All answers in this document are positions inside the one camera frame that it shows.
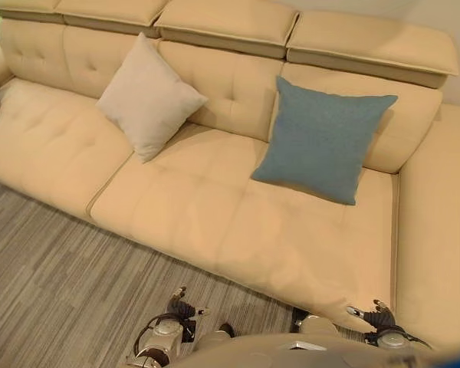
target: sofa seam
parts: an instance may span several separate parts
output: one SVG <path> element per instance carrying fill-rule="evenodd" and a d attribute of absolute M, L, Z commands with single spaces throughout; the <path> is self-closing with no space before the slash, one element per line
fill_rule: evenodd
<path fill-rule="evenodd" d="M 67 68 L 68 77 L 70 77 L 71 91 L 73 92 L 75 90 L 75 83 L 74 83 L 73 75 L 70 70 L 70 65 L 68 63 L 67 50 L 65 47 L 65 31 L 67 30 L 67 27 L 71 27 L 71 26 L 63 24 L 63 31 L 61 32 L 61 50 L 63 51 L 64 66 Z"/>
<path fill-rule="evenodd" d="M 219 154 L 221 151 L 223 151 L 224 147 L 228 144 L 228 139 L 229 139 L 229 136 L 225 136 L 225 142 L 218 148 L 218 150 L 216 150 L 216 152 L 213 153 L 212 158 L 208 161 L 208 163 L 207 163 L 207 165 L 206 165 L 204 171 L 202 171 L 200 174 L 190 174 L 190 175 L 193 175 L 194 177 L 196 177 L 196 178 L 197 178 L 197 181 L 198 181 L 199 183 L 204 183 L 204 181 L 205 181 L 206 179 L 208 179 L 208 177 L 205 176 L 205 173 L 207 173 L 207 172 L 211 169 L 212 163 L 214 162 L 215 157 L 217 157 L 218 154 Z M 197 193 L 199 192 L 199 189 L 200 189 L 200 188 L 201 188 L 201 185 L 197 185 L 197 186 L 196 186 L 196 191 L 193 193 L 193 197 L 192 197 L 191 200 L 187 203 L 187 206 L 184 208 L 184 210 L 180 212 L 180 213 L 181 213 L 181 218 L 182 218 L 183 216 L 186 216 L 186 215 L 187 215 L 188 209 L 189 209 L 189 207 L 191 206 L 191 204 L 194 203 L 194 198 L 197 197 L 197 195 L 198 195 Z M 173 251 L 173 247 L 174 247 L 174 244 L 175 244 L 175 241 L 176 241 L 176 234 L 178 233 L 178 230 L 180 229 L 181 225 L 182 225 L 182 223 L 181 223 L 180 221 L 178 221 L 177 224 L 174 226 L 174 229 L 173 229 L 173 232 L 172 232 L 171 238 L 170 238 L 170 245 L 169 245 L 169 250 L 170 250 L 170 251 Z M 226 237 L 226 232 L 227 232 L 227 231 L 228 231 L 228 229 L 226 229 L 225 234 L 222 236 L 222 240 L 221 240 L 221 243 L 220 243 L 220 244 L 223 243 L 223 240 L 224 240 L 224 238 Z"/>
<path fill-rule="evenodd" d="M 226 239 L 228 238 L 228 235 L 229 235 L 229 232 L 230 232 L 230 228 L 231 226 L 234 224 L 235 222 L 235 219 L 237 217 L 237 214 L 238 214 L 238 211 L 240 210 L 240 208 L 242 207 L 242 203 L 243 203 L 243 199 L 244 197 L 246 197 L 246 195 L 248 194 L 247 190 L 248 190 L 248 186 L 249 186 L 249 183 L 252 181 L 253 179 L 251 177 L 248 178 L 247 182 L 245 183 L 245 186 L 242 187 L 241 189 L 241 196 L 240 196 L 240 199 L 238 201 L 238 204 L 236 205 L 235 207 L 235 210 L 234 212 L 232 213 L 232 216 L 230 218 L 230 221 L 228 222 L 228 227 L 227 229 L 225 230 L 225 233 L 223 234 L 222 236 L 222 239 L 220 241 L 220 245 L 218 247 L 218 250 L 217 252 L 215 253 L 215 264 L 214 264 L 214 269 L 216 271 L 217 274 L 223 274 L 220 269 L 219 269 L 219 264 L 218 264 L 218 260 L 219 260 L 219 255 L 222 253 L 222 246 L 225 244 L 225 241 Z"/>
<path fill-rule="evenodd" d="M 276 87 L 276 77 L 283 77 L 283 70 L 284 66 L 288 63 L 286 59 L 281 60 L 281 66 L 279 68 L 278 74 L 274 77 L 274 86 Z M 274 99 L 273 99 L 273 104 L 271 106 L 271 115 L 269 116 L 269 124 L 268 124 L 268 131 L 266 133 L 266 136 L 264 138 L 264 142 L 267 143 L 269 146 L 269 143 L 271 142 L 272 138 L 272 130 L 274 130 L 274 125 L 276 123 L 276 119 L 279 116 L 279 103 L 281 102 L 281 98 L 279 95 L 279 89 L 276 87 L 276 90 L 274 91 Z"/>
<path fill-rule="evenodd" d="M 399 216 L 400 216 L 400 176 L 392 175 L 392 181 L 395 183 L 395 198 L 392 206 L 392 248 L 390 251 L 390 308 L 395 313 L 397 302 L 397 255 L 399 253 Z"/>
<path fill-rule="evenodd" d="M 1 83 L 0 83 L 0 89 L 4 87 L 8 82 L 10 82 L 12 79 L 17 78 L 15 74 L 10 71 L 10 77 L 5 78 Z"/>
<path fill-rule="evenodd" d="M 117 169 L 113 172 L 113 174 L 106 180 L 106 182 L 100 186 L 100 188 L 95 192 L 95 194 L 92 196 L 90 201 L 87 203 L 87 206 L 85 207 L 85 213 L 87 217 L 93 222 L 97 224 L 97 221 L 94 220 L 94 218 L 91 215 L 92 208 L 96 204 L 97 200 L 99 197 L 104 193 L 106 188 L 111 184 L 111 182 L 114 180 L 114 178 L 117 176 L 117 173 L 128 163 L 128 161 L 131 159 L 133 156 L 134 151 L 131 151 L 131 153 L 128 155 L 128 157 L 117 167 Z"/>
<path fill-rule="evenodd" d="M 232 85 L 230 86 L 230 111 L 228 115 L 230 116 L 230 120 L 232 119 L 232 110 L 233 105 L 235 103 L 235 78 L 237 74 L 237 63 L 240 61 L 240 57 L 235 57 L 235 61 L 233 64 L 233 71 L 232 71 Z"/>
<path fill-rule="evenodd" d="M 301 11 L 296 12 L 293 19 L 291 20 L 290 28 L 288 29 L 286 37 L 284 38 L 284 49 L 286 50 L 285 56 L 284 56 L 285 58 L 286 58 L 286 54 L 288 53 L 288 42 L 290 42 L 291 36 L 294 34 L 294 30 L 297 27 L 297 24 L 301 19 L 301 14 L 302 14 Z"/>
<path fill-rule="evenodd" d="M 157 181 L 160 180 L 160 176 L 167 170 L 167 168 L 165 166 L 162 166 L 160 164 L 157 164 L 157 163 L 154 163 L 155 166 L 158 166 L 160 168 L 160 171 L 159 171 L 159 175 L 157 175 L 157 177 L 154 179 L 154 180 L 151 180 L 149 185 L 146 186 L 146 191 L 150 190 Z M 130 235 L 131 238 L 135 239 L 136 237 L 133 235 L 133 223 L 134 223 L 134 219 L 135 219 L 135 214 L 136 214 L 136 211 L 137 209 L 140 207 L 140 203 L 141 203 L 141 200 L 143 198 L 143 196 L 145 195 L 145 192 L 142 192 L 138 198 L 136 199 L 136 203 L 135 205 L 133 206 L 133 211 L 131 211 L 130 213 L 130 220 L 128 221 L 128 227 L 126 229 L 126 232 Z"/>

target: floor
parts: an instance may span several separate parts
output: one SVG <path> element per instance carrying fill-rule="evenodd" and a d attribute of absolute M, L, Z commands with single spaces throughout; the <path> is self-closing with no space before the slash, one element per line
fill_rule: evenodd
<path fill-rule="evenodd" d="M 292 307 L 0 184 L 0 368 L 117 367 L 182 285 L 212 310 L 196 339 L 224 322 L 237 334 L 290 329 Z"/>

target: sofa backrest cushion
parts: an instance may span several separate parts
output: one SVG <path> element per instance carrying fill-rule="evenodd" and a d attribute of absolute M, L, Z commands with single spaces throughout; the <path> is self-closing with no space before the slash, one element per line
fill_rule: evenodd
<path fill-rule="evenodd" d="M 0 16 L 30 21 L 63 23 L 63 17 L 56 14 L 60 0 L 0 0 Z"/>
<path fill-rule="evenodd" d="M 189 121 L 268 140 L 283 61 L 171 41 L 161 41 L 158 50 L 187 84 L 209 98 Z"/>
<path fill-rule="evenodd" d="M 102 95 L 135 39 L 66 25 L 0 22 L 0 45 L 13 74 L 93 98 Z"/>
<path fill-rule="evenodd" d="M 102 95 L 135 38 L 68 25 L 11 19 L 0 23 L 0 45 L 12 73 L 94 98 Z M 398 96 L 384 114 L 364 163 L 385 173 L 396 173 L 414 152 L 442 99 L 439 90 L 414 84 L 172 41 L 153 42 L 180 77 L 209 98 L 190 121 L 263 141 L 269 141 L 276 115 L 277 75 L 329 94 Z"/>
<path fill-rule="evenodd" d="M 156 27 L 170 41 L 284 58 L 297 16 L 268 0 L 172 0 Z"/>
<path fill-rule="evenodd" d="M 65 25 L 0 21 L 0 46 L 11 72 L 22 79 L 73 90 L 64 57 Z"/>
<path fill-rule="evenodd" d="M 438 88 L 458 74 L 453 40 L 436 29 L 332 11 L 304 11 L 287 60 Z"/>
<path fill-rule="evenodd" d="M 0 24 L 0 44 L 12 73 L 94 98 L 102 95 L 135 39 L 67 25 L 11 19 Z M 283 61 L 171 41 L 153 43 L 187 84 L 209 98 L 190 121 L 268 140 Z"/>
<path fill-rule="evenodd" d="M 397 173 L 427 133 L 439 109 L 442 93 L 427 87 L 321 67 L 286 63 L 281 76 L 290 83 L 343 96 L 395 95 L 383 114 L 363 166 Z"/>
<path fill-rule="evenodd" d="M 132 35 L 143 32 L 159 37 L 153 27 L 168 0 L 60 0 L 56 12 L 68 25 L 117 31 Z"/>

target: white pillow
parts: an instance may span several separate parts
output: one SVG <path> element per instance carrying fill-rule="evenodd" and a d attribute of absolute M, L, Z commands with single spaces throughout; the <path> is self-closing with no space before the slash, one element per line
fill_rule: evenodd
<path fill-rule="evenodd" d="M 182 82 L 143 33 L 97 101 L 145 163 L 208 99 Z"/>

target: throw pillow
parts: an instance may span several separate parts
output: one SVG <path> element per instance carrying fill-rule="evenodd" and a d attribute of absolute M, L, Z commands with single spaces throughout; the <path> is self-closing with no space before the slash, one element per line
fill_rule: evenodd
<path fill-rule="evenodd" d="M 397 96 L 343 97 L 278 77 L 279 112 L 271 142 L 252 178 L 287 183 L 354 205 L 373 133 Z"/>
<path fill-rule="evenodd" d="M 97 107 L 121 128 L 146 162 L 207 100 L 182 82 L 140 33 Z"/>

